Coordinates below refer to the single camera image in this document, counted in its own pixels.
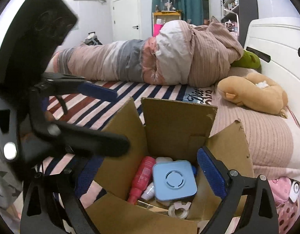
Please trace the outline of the shelf with items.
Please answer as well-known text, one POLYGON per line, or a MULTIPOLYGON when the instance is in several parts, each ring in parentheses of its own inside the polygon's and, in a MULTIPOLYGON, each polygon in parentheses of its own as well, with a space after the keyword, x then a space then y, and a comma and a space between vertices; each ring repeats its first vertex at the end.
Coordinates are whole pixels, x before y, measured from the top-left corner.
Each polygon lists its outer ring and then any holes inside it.
POLYGON ((258 19, 257 0, 221 0, 222 23, 235 23, 237 37, 244 47, 250 22, 258 19))

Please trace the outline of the light blue square box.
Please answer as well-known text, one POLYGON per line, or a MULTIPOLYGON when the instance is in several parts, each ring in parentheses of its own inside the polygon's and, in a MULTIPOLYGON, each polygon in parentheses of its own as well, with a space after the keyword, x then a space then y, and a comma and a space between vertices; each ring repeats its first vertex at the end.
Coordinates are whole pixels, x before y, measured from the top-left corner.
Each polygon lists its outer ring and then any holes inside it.
POLYGON ((173 201, 194 196, 197 184, 189 161, 161 162, 153 166, 155 198, 173 201))

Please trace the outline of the pink gift bag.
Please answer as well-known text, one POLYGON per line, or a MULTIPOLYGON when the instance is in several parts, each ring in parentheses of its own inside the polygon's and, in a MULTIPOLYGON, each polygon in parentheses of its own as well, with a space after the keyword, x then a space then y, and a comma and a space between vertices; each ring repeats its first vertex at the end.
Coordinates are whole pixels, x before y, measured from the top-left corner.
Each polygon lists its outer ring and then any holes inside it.
POLYGON ((164 26, 163 24, 154 24, 153 37, 156 37, 160 33, 160 30, 162 29, 163 26, 164 26))

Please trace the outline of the pink dotted pillow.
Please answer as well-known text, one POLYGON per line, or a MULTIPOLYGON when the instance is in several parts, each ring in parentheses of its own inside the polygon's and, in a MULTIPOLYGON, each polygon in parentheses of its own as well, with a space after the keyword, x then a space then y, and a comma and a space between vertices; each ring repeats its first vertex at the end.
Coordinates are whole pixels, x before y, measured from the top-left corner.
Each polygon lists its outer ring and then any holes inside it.
POLYGON ((300 182, 288 177, 268 182, 278 214, 279 233, 288 233, 300 216, 300 182))

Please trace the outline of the white oval case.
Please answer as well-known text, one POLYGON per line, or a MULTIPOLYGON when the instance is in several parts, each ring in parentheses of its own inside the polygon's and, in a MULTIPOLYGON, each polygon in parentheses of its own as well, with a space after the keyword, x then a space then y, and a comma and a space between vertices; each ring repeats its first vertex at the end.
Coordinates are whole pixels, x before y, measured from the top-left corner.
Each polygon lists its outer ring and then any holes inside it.
POLYGON ((173 162, 173 159, 170 157, 157 157, 156 163, 166 163, 166 162, 173 162))

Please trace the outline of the white door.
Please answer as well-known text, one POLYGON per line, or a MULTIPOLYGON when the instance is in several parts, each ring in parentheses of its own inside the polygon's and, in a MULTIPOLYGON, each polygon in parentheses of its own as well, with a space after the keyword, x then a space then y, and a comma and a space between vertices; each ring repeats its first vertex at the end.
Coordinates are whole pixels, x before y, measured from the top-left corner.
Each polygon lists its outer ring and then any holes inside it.
POLYGON ((114 0, 111 8, 113 41, 140 39, 138 0, 114 0))

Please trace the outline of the yellow side table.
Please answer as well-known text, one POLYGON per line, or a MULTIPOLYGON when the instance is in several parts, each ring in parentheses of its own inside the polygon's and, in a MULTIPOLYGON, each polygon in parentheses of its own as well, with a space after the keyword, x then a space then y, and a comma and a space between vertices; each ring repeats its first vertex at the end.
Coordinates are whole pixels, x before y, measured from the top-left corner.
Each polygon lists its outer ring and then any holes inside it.
POLYGON ((153 12, 152 23, 154 24, 165 24, 174 20, 181 20, 182 16, 180 12, 153 12))

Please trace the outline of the clear tape roll with dispenser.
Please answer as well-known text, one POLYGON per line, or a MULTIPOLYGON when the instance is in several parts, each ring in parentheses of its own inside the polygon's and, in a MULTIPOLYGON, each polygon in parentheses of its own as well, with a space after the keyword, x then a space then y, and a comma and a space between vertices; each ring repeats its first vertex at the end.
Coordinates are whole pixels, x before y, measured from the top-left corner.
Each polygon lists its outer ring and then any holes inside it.
POLYGON ((191 202, 177 201, 168 208, 168 215, 173 218, 186 219, 189 214, 191 202))

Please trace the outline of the small white capped bottle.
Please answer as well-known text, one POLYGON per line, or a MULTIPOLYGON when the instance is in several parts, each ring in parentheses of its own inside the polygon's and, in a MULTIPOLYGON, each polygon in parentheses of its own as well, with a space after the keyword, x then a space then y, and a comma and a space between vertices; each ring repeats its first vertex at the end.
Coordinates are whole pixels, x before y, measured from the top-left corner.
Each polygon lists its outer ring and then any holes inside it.
POLYGON ((155 196, 155 186, 154 186, 154 183, 151 182, 147 186, 147 188, 145 189, 143 194, 141 195, 141 198, 145 201, 149 201, 149 200, 153 199, 154 196, 155 196))

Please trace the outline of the rolled pink grey duvet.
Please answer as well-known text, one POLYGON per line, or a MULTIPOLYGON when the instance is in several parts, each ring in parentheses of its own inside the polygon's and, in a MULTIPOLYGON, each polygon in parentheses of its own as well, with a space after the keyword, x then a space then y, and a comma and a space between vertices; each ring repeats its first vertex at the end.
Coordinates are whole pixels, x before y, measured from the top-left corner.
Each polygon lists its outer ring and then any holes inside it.
POLYGON ((226 78, 231 64, 243 54, 239 41, 216 18, 199 26, 174 20, 146 40, 83 44, 58 51, 46 70, 90 81, 204 88, 226 78))

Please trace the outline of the pink spray bottle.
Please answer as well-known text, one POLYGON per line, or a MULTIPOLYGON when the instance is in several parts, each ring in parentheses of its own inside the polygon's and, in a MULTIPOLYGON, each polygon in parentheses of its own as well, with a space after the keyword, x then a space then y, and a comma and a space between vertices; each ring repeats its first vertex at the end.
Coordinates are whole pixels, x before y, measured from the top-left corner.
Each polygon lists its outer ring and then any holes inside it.
POLYGON ((156 160, 150 156, 146 156, 142 159, 131 183, 129 198, 127 200, 128 203, 133 205, 137 203, 149 184, 155 163, 156 160))

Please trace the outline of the glass display case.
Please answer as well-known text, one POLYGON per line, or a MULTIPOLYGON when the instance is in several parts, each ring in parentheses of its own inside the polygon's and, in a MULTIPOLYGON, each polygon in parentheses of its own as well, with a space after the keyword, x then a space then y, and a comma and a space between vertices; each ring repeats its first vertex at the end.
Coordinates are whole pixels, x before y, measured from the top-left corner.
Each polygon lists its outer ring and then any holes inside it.
POLYGON ((160 0, 160 10, 163 12, 176 11, 176 0, 160 0))

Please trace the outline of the gold rectangular case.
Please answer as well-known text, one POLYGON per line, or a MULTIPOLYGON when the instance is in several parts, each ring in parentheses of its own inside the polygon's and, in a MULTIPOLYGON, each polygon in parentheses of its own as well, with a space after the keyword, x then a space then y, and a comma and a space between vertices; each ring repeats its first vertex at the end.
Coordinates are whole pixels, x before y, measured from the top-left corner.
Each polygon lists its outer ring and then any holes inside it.
POLYGON ((151 211, 151 212, 156 212, 156 213, 160 213, 160 214, 163 214, 163 215, 167 215, 168 214, 168 209, 165 209, 165 208, 161 208, 161 207, 157 207, 157 206, 153 206, 147 202, 143 202, 141 200, 138 200, 137 203, 136 203, 137 206, 141 207, 141 208, 144 208, 148 211, 151 211))

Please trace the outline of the tan plush toy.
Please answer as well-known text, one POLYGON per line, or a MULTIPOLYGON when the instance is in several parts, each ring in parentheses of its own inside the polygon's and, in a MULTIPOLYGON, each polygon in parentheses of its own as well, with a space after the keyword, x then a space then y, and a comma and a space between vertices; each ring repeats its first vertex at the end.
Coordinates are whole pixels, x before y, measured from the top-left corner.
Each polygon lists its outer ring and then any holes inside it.
POLYGON ((288 95, 269 77, 251 72, 244 77, 229 76, 217 84, 222 98, 257 112, 287 118, 288 95))

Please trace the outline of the grey star pattern cloth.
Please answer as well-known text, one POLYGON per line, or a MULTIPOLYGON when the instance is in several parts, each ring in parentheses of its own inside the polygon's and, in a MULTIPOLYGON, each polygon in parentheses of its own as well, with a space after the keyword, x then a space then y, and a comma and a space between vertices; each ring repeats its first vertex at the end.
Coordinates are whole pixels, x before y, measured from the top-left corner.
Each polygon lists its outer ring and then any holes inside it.
POLYGON ((22 183, 18 181, 9 166, 0 159, 0 213, 7 223, 20 222, 19 213, 13 203, 22 192, 22 183))

